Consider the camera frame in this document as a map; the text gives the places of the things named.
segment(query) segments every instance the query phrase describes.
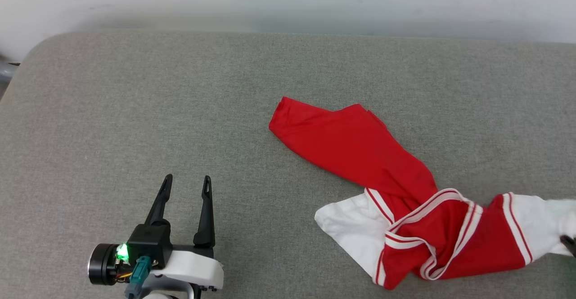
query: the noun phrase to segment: white wall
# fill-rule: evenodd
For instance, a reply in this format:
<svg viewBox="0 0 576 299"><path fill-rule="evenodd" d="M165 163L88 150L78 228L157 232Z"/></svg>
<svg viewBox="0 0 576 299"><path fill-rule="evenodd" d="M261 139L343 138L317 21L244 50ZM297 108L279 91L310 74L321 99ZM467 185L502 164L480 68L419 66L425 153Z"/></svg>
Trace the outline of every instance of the white wall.
<svg viewBox="0 0 576 299"><path fill-rule="evenodd" d="M0 54L94 28L576 42L576 0L0 0Z"/></svg>

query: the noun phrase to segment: red and white shirt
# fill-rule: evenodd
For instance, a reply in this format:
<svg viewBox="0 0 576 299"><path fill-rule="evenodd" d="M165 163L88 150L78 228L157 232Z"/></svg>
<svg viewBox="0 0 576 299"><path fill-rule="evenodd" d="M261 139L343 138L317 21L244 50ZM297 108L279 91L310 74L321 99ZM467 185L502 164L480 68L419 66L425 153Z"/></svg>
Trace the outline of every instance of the red and white shirt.
<svg viewBox="0 0 576 299"><path fill-rule="evenodd" d="M576 201L498 195L488 207L434 177L386 125L359 104L328 111L282 98L270 130L306 160L365 187L315 214L329 234L386 289L413 272L426 280L522 268L576 235Z"/></svg>

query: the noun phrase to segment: gray table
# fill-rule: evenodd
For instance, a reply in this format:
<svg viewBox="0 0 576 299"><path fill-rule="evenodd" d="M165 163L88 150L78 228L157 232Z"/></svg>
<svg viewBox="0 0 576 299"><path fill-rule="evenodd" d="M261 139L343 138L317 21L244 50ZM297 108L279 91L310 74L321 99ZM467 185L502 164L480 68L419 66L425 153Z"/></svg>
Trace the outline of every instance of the gray table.
<svg viewBox="0 0 576 299"><path fill-rule="evenodd" d="M373 285L319 227L319 207L362 192L267 129L282 95L361 103L434 173L488 203L513 191L576 198L576 47L358 36L72 33L41 43L0 103L0 291L121 299L86 261L141 223L174 174L166 218L191 243L212 176L209 298L573 298L576 260L515 272Z"/></svg>

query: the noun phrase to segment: teal cable connector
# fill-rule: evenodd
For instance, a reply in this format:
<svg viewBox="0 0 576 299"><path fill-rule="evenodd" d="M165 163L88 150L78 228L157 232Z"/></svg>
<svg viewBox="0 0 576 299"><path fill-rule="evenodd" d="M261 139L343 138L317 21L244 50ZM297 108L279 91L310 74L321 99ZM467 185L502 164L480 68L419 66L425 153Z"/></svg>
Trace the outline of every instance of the teal cable connector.
<svg viewBox="0 0 576 299"><path fill-rule="evenodd" d="M130 283L124 291L124 295L127 299L140 299L140 293L142 293L142 285L144 280L150 275L150 270L152 270L152 259L148 256L141 256L136 260L136 266L132 270L132 275L130 275Z"/></svg>

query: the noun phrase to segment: red fabric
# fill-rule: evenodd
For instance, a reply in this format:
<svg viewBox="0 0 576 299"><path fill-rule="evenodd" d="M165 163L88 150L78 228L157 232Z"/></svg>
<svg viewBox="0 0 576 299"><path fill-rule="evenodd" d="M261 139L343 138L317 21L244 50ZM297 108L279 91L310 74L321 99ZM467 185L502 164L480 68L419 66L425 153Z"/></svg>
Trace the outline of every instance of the red fabric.
<svg viewBox="0 0 576 299"><path fill-rule="evenodd" d="M428 168L359 104L328 111L284 97L269 129L304 159L377 190L395 219L438 191Z"/></svg>
<svg viewBox="0 0 576 299"><path fill-rule="evenodd" d="M483 209L456 190L439 192L426 166L359 104L327 111L284 97L270 130L306 160L381 195L394 215L375 273L387 289L409 272L448 279L525 266L502 195Z"/></svg>

